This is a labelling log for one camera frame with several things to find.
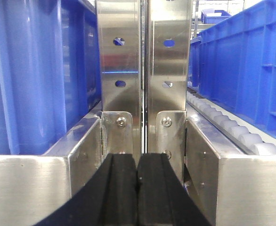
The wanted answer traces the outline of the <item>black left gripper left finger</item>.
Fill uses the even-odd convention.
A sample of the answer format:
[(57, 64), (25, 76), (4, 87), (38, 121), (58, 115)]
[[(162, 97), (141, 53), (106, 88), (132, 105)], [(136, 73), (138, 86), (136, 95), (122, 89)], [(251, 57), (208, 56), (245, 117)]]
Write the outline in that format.
[(68, 202), (39, 226), (135, 226), (137, 171), (131, 154), (109, 154)]

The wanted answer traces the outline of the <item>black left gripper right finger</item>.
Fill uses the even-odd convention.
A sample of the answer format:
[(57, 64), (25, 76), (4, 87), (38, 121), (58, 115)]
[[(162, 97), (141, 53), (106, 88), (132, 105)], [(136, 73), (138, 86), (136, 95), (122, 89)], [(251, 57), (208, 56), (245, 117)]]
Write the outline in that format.
[(140, 226), (209, 226), (188, 196), (166, 154), (148, 153), (138, 163)]

